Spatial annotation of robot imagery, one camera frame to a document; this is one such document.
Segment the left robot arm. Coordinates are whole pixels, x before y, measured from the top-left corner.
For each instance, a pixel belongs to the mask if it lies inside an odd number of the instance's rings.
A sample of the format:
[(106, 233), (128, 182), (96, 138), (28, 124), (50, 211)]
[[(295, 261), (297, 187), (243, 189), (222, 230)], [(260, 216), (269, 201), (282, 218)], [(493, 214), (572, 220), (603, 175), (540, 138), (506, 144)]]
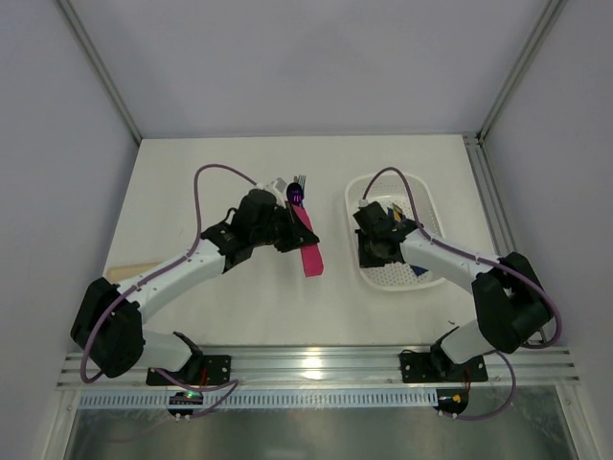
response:
[(200, 232), (184, 255), (121, 283), (101, 277), (85, 291), (70, 336), (83, 351), (80, 376), (92, 383), (87, 364), (115, 379), (132, 368), (148, 368), (172, 383), (197, 382), (207, 358), (183, 333), (153, 333), (145, 324), (192, 288), (272, 246), (280, 253), (316, 247), (304, 209), (279, 203), (271, 192), (251, 190), (224, 220)]

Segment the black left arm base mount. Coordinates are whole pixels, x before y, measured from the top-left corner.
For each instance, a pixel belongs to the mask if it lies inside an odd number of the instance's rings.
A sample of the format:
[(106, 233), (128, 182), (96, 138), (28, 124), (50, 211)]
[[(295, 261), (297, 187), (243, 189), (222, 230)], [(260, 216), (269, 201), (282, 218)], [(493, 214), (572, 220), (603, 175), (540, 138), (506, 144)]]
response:
[(231, 377), (232, 358), (229, 355), (192, 356), (178, 371), (149, 368), (147, 386), (217, 386)]

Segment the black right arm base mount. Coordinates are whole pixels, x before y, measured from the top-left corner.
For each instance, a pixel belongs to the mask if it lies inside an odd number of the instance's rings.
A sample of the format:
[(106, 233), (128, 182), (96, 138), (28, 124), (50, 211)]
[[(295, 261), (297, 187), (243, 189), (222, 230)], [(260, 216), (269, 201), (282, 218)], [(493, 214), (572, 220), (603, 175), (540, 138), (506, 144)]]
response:
[(403, 350), (397, 357), (404, 383), (488, 381), (488, 371), (482, 356), (473, 357), (463, 364), (455, 364), (446, 356), (430, 352)]

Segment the purple metal spoon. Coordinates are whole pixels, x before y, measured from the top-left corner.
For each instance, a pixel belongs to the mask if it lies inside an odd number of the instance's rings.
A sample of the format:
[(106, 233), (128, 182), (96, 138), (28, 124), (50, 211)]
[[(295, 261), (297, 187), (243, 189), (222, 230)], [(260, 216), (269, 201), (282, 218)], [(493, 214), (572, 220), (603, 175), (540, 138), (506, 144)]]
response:
[(291, 182), (287, 185), (285, 190), (287, 201), (298, 207), (303, 206), (304, 201), (304, 189), (303, 186), (298, 182)]

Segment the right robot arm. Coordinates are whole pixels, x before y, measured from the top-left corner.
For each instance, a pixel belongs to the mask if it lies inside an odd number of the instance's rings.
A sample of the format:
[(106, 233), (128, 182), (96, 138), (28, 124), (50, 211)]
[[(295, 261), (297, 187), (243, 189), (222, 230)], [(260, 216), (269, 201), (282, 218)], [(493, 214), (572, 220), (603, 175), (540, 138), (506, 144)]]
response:
[(425, 369), (436, 380), (457, 379), (475, 357), (515, 352), (554, 318), (530, 262), (519, 253), (470, 253), (414, 220), (392, 218), (377, 202), (362, 204), (353, 218), (362, 268), (418, 266), (472, 297), (475, 318), (444, 334), (425, 354)]

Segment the white perforated plastic basket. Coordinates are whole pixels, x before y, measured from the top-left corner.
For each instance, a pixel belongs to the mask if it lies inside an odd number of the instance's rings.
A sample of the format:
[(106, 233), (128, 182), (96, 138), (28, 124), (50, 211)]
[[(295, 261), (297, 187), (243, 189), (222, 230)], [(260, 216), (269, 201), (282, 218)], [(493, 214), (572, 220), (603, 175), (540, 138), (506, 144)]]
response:
[[(363, 281), (371, 288), (386, 292), (404, 292), (433, 288), (445, 282), (445, 279), (432, 271), (419, 270), (408, 264), (387, 264), (383, 267), (361, 268), (358, 263), (358, 224), (353, 214), (374, 174), (358, 176), (349, 182), (345, 189), (344, 201), (351, 238), (353, 260)], [(418, 218), (430, 234), (443, 237), (444, 231), (436, 206), (431, 198), (427, 184), (419, 177), (404, 173), (417, 207)], [(394, 172), (380, 176), (369, 189), (367, 199), (378, 202), (385, 211), (398, 207), (404, 216), (413, 217), (413, 206), (400, 177)]]

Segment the pink paper napkin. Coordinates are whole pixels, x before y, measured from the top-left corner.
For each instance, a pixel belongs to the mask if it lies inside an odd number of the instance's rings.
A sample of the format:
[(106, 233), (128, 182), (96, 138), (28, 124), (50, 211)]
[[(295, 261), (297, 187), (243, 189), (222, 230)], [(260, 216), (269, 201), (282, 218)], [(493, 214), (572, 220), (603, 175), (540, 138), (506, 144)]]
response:
[[(300, 222), (313, 233), (312, 224), (307, 211), (299, 205), (291, 205)], [(324, 273), (323, 257), (318, 242), (310, 242), (300, 248), (303, 270), (307, 278), (321, 276)]]

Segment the aluminium frame rail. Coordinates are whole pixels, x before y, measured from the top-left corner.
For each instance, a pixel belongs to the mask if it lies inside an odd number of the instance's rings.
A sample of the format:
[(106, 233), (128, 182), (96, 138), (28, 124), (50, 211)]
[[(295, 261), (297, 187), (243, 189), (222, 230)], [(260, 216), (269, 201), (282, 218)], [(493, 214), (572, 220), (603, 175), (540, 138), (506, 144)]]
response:
[[(412, 366), (400, 362), (404, 350), (420, 346), (209, 346), (207, 354), (231, 358), (230, 377), (253, 388), (400, 387), (402, 373)], [(515, 375), (519, 386), (577, 385), (579, 372), (570, 351), (555, 346), (519, 350), (507, 356), (484, 357), (484, 386), (508, 386)]]

